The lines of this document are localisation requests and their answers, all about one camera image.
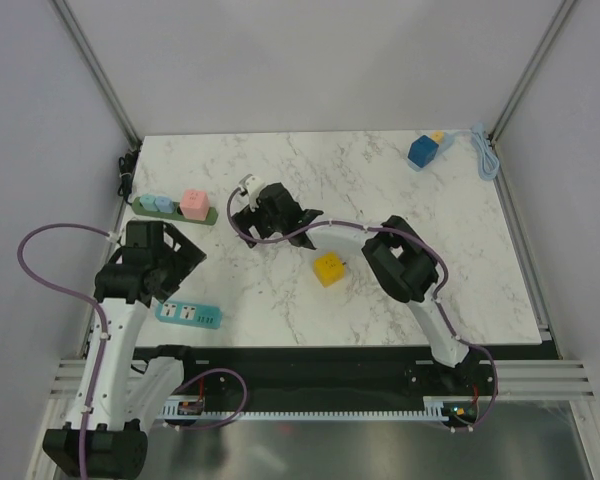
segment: light blue cord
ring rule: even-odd
[[[489,140],[484,134],[484,125],[482,123],[476,123],[473,127],[471,127],[471,131],[460,130],[455,133],[446,133],[444,134],[444,140],[438,148],[438,153],[436,155],[441,155],[447,150],[455,137],[459,134],[467,134],[471,135],[471,145],[476,149],[476,153],[478,154],[478,175],[480,178],[485,181],[493,180],[498,175],[498,170],[500,169],[500,160],[496,157],[496,154],[491,150],[491,146],[489,145]]]

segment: pink cube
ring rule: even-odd
[[[203,221],[209,213],[209,197],[202,190],[187,190],[182,195],[180,210],[184,218]]]

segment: white marble surface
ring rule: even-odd
[[[502,210],[480,180],[465,136],[422,172],[404,160],[419,131],[147,137],[134,179],[137,194],[179,200],[207,190],[220,212],[213,227],[178,223],[208,259],[174,299],[217,305],[218,330],[147,319],[138,345],[423,345],[409,309],[379,287],[362,256],[344,257],[347,275],[323,288],[312,260],[324,252],[287,243],[249,249],[225,215],[246,174],[282,182],[303,208],[367,224],[405,217],[446,260],[442,298],[458,330],[484,344],[539,343],[540,336]],[[233,211],[244,205],[238,200]],[[131,208],[125,223],[133,218]]]

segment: yellow block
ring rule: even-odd
[[[442,142],[442,139],[444,138],[444,132],[441,132],[440,130],[438,130],[437,132],[433,132],[430,138],[437,144],[440,144],[440,142]]]
[[[344,277],[345,268],[338,256],[333,252],[329,252],[320,258],[316,258],[313,262],[313,272],[322,283],[322,286],[328,287]]]

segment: metal floor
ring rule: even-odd
[[[587,480],[568,407],[498,404],[474,433],[415,423],[242,421],[159,428],[141,480]]]

